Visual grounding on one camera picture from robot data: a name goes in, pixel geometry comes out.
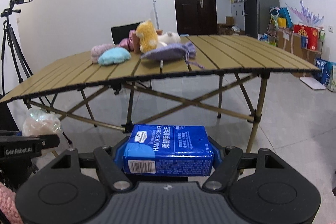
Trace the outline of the clear plastic bag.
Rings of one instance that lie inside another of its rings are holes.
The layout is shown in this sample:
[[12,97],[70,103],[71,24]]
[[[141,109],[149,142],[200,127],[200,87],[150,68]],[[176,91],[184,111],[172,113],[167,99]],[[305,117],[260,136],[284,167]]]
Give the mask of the clear plastic bag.
[[38,136],[60,134],[62,126],[59,118],[42,109],[28,110],[22,126],[23,136]]

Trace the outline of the blue tissue pack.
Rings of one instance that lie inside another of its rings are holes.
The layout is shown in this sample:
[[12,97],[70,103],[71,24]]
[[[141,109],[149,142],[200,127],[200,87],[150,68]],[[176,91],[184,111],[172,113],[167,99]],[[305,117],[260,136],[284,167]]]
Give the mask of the blue tissue pack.
[[123,170],[149,176],[209,176],[213,160],[203,126],[137,124],[126,142]]

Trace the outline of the light blue fuzzy cloth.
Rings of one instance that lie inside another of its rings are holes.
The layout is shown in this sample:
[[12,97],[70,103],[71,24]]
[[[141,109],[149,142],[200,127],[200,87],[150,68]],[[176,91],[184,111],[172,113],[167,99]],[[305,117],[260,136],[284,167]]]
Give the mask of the light blue fuzzy cloth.
[[99,58],[100,66],[108,66],[113,64],[121,64],[131,59],[131,54],[128,50],[122,47],[111,48],[105,51]]

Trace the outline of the purple knitted pouch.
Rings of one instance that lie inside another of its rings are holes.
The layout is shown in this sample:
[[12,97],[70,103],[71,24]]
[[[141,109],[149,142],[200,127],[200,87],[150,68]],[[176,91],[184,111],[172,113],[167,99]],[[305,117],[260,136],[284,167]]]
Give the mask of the purple knitted pouch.
[[194,61],[196,54],[197,49],[192,42],[187,42],[186,44],[173,43],[168,46],[143,53],[141,55],[141,59],[154,61],[183,60],[187,65],[195,65],[200,69],[205,69],[204,66]]

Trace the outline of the yellow alpaca plush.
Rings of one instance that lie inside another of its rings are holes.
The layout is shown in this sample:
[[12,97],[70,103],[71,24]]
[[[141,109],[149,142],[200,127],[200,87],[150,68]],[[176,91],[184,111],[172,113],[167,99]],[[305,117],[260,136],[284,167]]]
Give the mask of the yellow alpaca plush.
[[158,34],[151,20],[146,20],[138,25],[135,34],[139,38],[139,50],[147,53],[157,48]]

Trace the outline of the tan folding slat table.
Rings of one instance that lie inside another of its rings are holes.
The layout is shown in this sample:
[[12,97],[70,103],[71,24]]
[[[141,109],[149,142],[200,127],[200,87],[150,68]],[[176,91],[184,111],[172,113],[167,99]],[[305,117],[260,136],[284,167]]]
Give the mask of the tan folding slat table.
[[[78,109],[109,89],[119,91],[126,88],[131,93],[145,93],[177,102],[176,107],[147,118],[145,120],[146,123],[190,106],[250,122],[252,130],[247,144],[247,150],[250,151],[261,121],[270,74],[314,73],[317,71],[317,67],[308,61],[249,36],[199,35],[183,37],[181,41],[183,43],[192,42],[195,45],[197,54],[194,61],[204,66],[205,69],[200,69],[195,65],[187,65],[183,60],[164,61],[163,73],[160,75],[160,61],[143,60],[137,54],[132,54],[130,60],[119,65],[101,67],[90,61],[89,52],[83,52],[58,59],[47,65],[40,72],[13,88],[1,101],[9,103],[22,100],[27,105],[33,105],[58,114],[61,119],[72,118],[94,126],[130,132],[133,128],[131,116],[127,116],[126,123],[123,126],[118,126],[98,121],[93,117],[76,115]],[[234,75],[234,82],[229,84],[220,83],[213,91],[194,99],[178,97],[168,92],[160,92],[138,86],[140,82],[168,78],[216,75],[222,79],[227,74]],[[257,105],[252,104],[247,92],[243,93],[249,108],[248,114],[225,109],[222,105],[213,106],[207,104],[206,101],[209,98],[221,96],[225,91],[235,87],[243,87],[247,81],[256,77],[261,79]],[[56,109],[53,105],[44,105],[37,101],[37,98],[42,96],[56,98],[60,93],[74,90],[81,92],[89,87],[96,88],[96,91],[84,97],[81,102],[67,111]]]

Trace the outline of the lilac fuzzy rolled cloth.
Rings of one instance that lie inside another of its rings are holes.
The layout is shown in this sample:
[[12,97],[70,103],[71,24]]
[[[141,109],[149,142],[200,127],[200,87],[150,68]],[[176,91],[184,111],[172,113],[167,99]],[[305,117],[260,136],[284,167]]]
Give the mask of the lilac fuzzy rolled cloth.
[[118,47],[117,45],[114,44],[102,44],[102,45],[98,45],[98,46],[94,46],[91,49],[91,61],[93,64],[97,64],[98,63],[98,59],[99,57],[106,51],[112,49],[112,48],[116,48]]

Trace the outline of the pink satin pouch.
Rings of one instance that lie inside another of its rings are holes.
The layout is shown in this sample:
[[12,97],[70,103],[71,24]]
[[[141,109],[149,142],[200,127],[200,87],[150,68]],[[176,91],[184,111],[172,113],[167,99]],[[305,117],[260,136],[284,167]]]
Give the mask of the pink satin pouch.
[[137,36],[135,30],[129,31],[129,36],[120,41],[119,46],[125,48],[128,51],[134,51],[134,42],[136,41]]

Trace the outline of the white floor scale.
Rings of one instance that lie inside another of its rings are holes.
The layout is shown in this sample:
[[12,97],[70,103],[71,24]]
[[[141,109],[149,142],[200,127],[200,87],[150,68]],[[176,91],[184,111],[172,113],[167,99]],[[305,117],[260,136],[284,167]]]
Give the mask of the white floor scale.
[[312,90],[325,90],[326,87],[313,77],[300,77],[299,80]]

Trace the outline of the black folding chair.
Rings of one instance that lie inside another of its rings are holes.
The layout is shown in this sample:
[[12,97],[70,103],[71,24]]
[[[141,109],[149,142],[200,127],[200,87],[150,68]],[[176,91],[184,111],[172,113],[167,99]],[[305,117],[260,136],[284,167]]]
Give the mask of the black folding chair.
[[115,26],[111,28],[111,35],[115,45],[120,44],[122,39],[129,37],[129,32],[135,30],[141,22]]

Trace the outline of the white alpaca plush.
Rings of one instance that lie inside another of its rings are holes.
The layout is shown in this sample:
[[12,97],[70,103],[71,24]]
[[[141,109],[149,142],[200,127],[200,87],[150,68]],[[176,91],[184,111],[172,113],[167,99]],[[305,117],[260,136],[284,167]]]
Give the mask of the white alpaca plush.
[[157,47],[166,47],[170,44],[176,44],[181,42],[181,37],[179,34],[174,32],[167,32],[162,35],[158,35]]

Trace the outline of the brown cardboard box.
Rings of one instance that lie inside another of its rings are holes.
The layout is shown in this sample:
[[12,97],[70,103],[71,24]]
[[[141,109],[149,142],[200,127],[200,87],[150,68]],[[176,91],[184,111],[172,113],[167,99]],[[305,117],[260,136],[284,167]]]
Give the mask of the brown cardboard box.
[[301,47],[301,36],[287,29],[277,31],[278,47],[299,58],[315,64],[315,58],[319,56],[318,52]]

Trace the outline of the blue pet food bag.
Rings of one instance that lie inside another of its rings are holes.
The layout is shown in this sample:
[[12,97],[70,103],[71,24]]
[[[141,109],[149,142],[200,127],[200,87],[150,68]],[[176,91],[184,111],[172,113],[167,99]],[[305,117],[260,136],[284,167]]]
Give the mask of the blue pet food bag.
[[335,63],[317,57],[315,58],[314,64],[320,69],[320,71],[315,73],[313,77],[324,86],[327,86],[329,84],[331,71]]

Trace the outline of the red gift box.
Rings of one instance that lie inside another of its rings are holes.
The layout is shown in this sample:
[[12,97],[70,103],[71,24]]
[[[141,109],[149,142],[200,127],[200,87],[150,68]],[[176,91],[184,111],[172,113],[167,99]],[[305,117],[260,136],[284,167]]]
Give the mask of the red gift box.
[[318,50],[319,30],[317,28],[295,24],[293,31],[301,36],[301,48],[312,51]]

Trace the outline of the purple feather decoration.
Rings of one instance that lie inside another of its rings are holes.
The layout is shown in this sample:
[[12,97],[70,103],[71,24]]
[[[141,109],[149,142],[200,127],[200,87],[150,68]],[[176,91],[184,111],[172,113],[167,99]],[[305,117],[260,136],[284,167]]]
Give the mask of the purple feather decoration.
[[314,12],[310,11],[308,7],[303,5],[303,0],[300,0],[299,4],[301,10],[294,9],[290,7],[287,3],[286,7],[299,19],[303,25],[308,27],[321,27],[324,22],[324,16],[320,16],[319,14],[315,14]]

